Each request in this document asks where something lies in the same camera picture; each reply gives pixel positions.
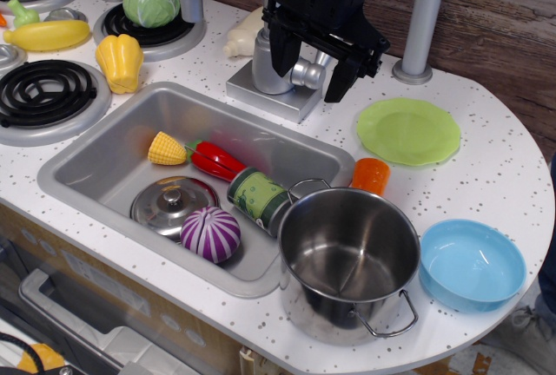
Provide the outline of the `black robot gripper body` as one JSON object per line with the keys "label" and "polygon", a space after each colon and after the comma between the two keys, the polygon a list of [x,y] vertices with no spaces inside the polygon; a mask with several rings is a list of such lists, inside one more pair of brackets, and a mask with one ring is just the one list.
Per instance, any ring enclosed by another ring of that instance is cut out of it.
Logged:
{"label": "black robot gripper body", "polygon": [[359,77],[375,76],[388,40],[366,19],[365,0],[268,0],[263,20],[269,29],[282,27],[301,42],[345,60],[361,58]]}

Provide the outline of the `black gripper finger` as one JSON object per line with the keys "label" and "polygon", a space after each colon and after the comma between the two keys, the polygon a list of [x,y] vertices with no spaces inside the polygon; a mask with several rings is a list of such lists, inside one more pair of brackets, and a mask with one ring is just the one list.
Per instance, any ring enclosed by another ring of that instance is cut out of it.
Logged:
{"label": "black gripper finger", "polygon": [[361,58],[358,55],[339,60],[334,68],[324,102],[340,102],[359,77],[360,67]]}
{"label": "black gripper finger", "polygon": [[299,59],[301,39],[282,27],[271,28],[269,39],[273,69],[284,77]]}

